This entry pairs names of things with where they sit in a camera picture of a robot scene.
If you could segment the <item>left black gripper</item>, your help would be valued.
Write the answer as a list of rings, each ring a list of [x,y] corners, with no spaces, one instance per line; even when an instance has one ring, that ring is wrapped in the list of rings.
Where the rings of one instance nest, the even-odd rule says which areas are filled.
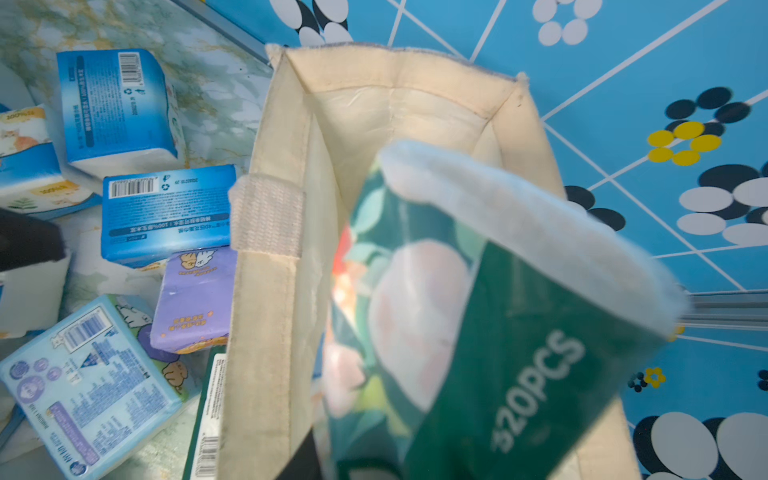
[[[10,210],[1,210],[1,271],[59,261],[66,257],[60,228]]]

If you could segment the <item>cream canvas tote bag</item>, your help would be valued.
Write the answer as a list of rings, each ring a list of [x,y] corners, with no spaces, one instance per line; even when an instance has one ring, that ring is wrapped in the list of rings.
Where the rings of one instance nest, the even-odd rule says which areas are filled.
[[[268,54],[275,72],[251,167],[230,193],[239,259],[223,479],[290,476],[310,442],[318,456],[334,261],[383,148],[415,141],[458,152],[565,201],[523,75],[356,44]],[[546,479],[638,477],[616,396]]]

